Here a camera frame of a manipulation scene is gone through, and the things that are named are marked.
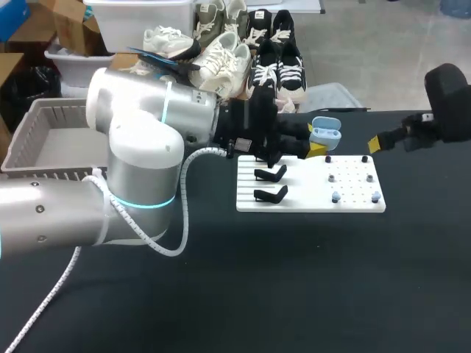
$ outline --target coiled white cable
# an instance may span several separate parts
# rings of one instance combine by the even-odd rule
[[[182,172],[180,174],[180,192],[182,194],[182,209],[183,209],[183,236],[182,236],[182,242],[178,249],[175,250],[168,250],[163,248],[162,246],[158,245],[156,242],[154,242],[131,218],[129,213],[127,213],[126,209],[119,203],[118,200],[114,197],[114,195],[108,190],[108,187],[106,185],[106,182],[98,177],[94,176],[86,176],[82,181],[83,182],[92,182],[95,184],[103,193],[107,193],[110,198],[110,202],[112,206],[116,209],[116,211],[123,217],[123,219],[128,223],[131,228],[135,231],[135,233],[146,242],[147,245],[149,245],[151,248],[153,248],[156,252],[160,252],[163,255],[170,256],[170,257],[175,257],[178,256],[182,253],[182,251],[186,247],[186,243],[188,240],[188,200],[186,197],[186,174],[188,172],[188,167],[191,162],[193,162],[197,157],[203,155],[203,154],[216,154],[221,157],[225,157],[227,155],[227,152],[224,149],[218,149],[218,148],[213,148],[213,147],[207,147],[205,149],[199,149],[195,151],[194,153],[190,154],[190,156],[186,159],[186,161],[183,163],[182,167]],[[43,300],[43,302],[40,304],[40,306],[36,309],[34,314],[32,314],[31,318],[29,318],[28,322],[24,325],[24,327],[21,329],[20,333],[16,336],[15,340],[10,344],[10,346],[7,348],[5,353],[12,353],[17,345],[21,342],[21,340],[24,338],[24,336],[28,333],[29,329],[31,329],[32,325],[34,322],[38,319],[39,315],[46,309],[47,305],[49,302],[54,298],[54,296],[57,294],[59,289],[63,286],[65,280],[67,277],[70,275],[72,272],[72,269],[75,266],[75,263],[77,262],[77,259],[79,258],[81,247],[77,246],[74,250],[74,253],[72,254],[72,258],[70,262],[67,265],[67,268],[65,269],[64,273],[62,276],[59,278],[59,281],[57,281],[56,285],[52,288],[52,290],[49,292],[47,297]]]
[[[26,324],[23,326],[21,329],[20,333],[17,334],[13,342],[10,344],[10,346],[7,348],[5,353],[12,353],[15,349],[16,346],[21,342],[21,340],[24,338],[24,336],[28,333],[29,329],[31,326],[36,322],[36,320],[39,318],[39,315],[46,309],[47,305],[49,302],[52,300],[52,298],[55,297],[59,289],[62,287],[64,284],[65,280],[67,279],[68,275],[71,274],[72,269],[75,266],[75,263],[77,262],[77,259],[79,258],[80,255],[80,246],[77,246],[74,250],[74,253],[72,254],[72,258],[69,261],[67,267],[65,268],[64,273],[62,276],[59,278],[57,281],[56,285],[52,288],[52,290],[49,292],[46,298],[44,298],[43,302],[39,305],[39,307],[36,309],[36,311],[32,314],[32,316],[29,318],[29,320],[26,322]]]

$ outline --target yellow object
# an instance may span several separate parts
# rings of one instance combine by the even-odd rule
[[[311,147],[311,150],[306,155],[306,158],[322,156],[327,153],[327,147],[324,145],[319,145],[318,143],[315,143],[315,142],[310,142],[309,145]]]
[[[369,148],[369,153],[373,154],[379,150],[381,150],[380,147],[380,141],[378,140],[378,136],[374,136],[369,142],[368,142],[368,148]]]

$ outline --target gray plastic basket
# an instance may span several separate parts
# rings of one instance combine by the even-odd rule
[[[1,165],[9,178],[81,180],[106,171],[107,137],[88,128],[85,99],[38,99],[13,135]]]

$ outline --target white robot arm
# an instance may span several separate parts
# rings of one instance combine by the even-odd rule
[[[232,154],[238,148],[240,136],[251,141],[244,152],[271,163],[290,150],[306,156],[307,124],[278,126],[272,100],[261,104],[264,116],[253,110],[246,101],[219,109],[213,93],[99,69],[91,81],[86,114],[89,126],[109,138],[107,181],[99,183],[103,190],[93,182],[55,179],[0,183],[1,256],[57,246],[138,245],[144,244],[142,235],[149,235],[147,243],[163,252],[153,244],[169,226],[185,147],[200,149],[194,156],[225,156],[226,150]],[[298,135],[300,129],[307,139],[283,142],[280,134],[273,134],[275,127]],[[208,148],[211,143],[222,149]],[[130,218],[120,215],[110,197],[139,231],[129,227]]]

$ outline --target black sneaker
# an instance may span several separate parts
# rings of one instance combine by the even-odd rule
[[[289,40],[296,44],[296,39],[294,38],[294,21],[288,10],[281,10],[278,11],[273,20],[272,41],[283,45]]]
[[[270,35],[272,35],[272,13],[265,9],[250,12],[247,38],[244,39],[244,43],[250,49],[256,50],[263,40],[270,39]]]
[[[258,47],[257,54],[253,58],[252,67],[250,68],[246,88],[249,98],[252,96],[256,86],[272,88],[273,94],[276,96],[277,67],[277,47],[270,39],[265,39]]]
[[[293,42],[286,42],[281,49],[278,63],[279,99],[291,98],[293,103],[301,103],[306,94],[306,76],[301,53]]]

